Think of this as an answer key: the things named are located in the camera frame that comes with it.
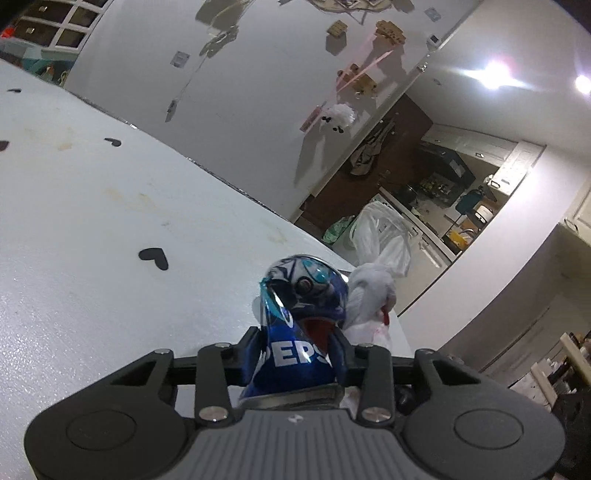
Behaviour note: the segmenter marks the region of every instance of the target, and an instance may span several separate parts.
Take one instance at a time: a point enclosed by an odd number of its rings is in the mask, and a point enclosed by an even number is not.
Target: cabinet handle
[[[579,227],[572,220],[570,220],[568,218],[564,218],[564,224],[567,227],[569,227],[571,230],[574,230],[575,232],[577,232],[577,234],[579,233]]]

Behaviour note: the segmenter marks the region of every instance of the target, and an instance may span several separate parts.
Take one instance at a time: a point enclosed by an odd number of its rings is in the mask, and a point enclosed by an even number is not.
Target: ceiling
[[[459,73],[491,60],[527,87],[489,90]],[[435,123],[549,144],[591,162],[591,98],[574,88],[580,74],[591,77],[591,35],[557,4],[485,0],[407,93]]]

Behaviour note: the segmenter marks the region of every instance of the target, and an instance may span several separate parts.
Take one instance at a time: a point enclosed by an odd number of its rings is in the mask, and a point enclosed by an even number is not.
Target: window pane
[[[38,0],[31,5],[24,15],[26,17],[42,18],[43,20],[61,23],[70,12],[70,8],[72,8],[70,4]]]
[[[14,36],[42,47],[48,47],[57,30],[57,27],[29,22],[29,20],[19,20],[14,29]]]
[[[70,19],[70,23],[80,25],[81,27],[90,27],[97,15],[97,13],[91,12],[86,8],[76,8],[74,15]]]
[[[96,5],[97,7],[102,7],[107,0],[84,0],[86,3]]]
[[[64,30],[60,36],[60,39],[57,41],[58,45],[63,47],[74,47],[76,48],[80,45],[80,42],[84,38],[84,33],[75,32],[73,30]]]

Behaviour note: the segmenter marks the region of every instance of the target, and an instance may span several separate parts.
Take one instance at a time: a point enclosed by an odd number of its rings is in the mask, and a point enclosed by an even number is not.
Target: gray ribbed panel
[[[303,420],[293,423],[293,415]],[[255,411],[201,433],[161,480],[427,480],[394,435],[344,410]]]

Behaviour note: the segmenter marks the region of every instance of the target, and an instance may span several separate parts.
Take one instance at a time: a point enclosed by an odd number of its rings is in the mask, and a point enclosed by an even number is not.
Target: black heart
[[[116,138],[105,138],[105,140],[107,140],[107,142],[111,142],[111,145],[113,145],[114,147],[120,147],[121,146],[121,140],[117,140]]]
[[[168,260],[164,255],[164,250],[158,247],[144,248],[138,256],[142,260],[154,260],[154,263],[160,270],[168,270]]]

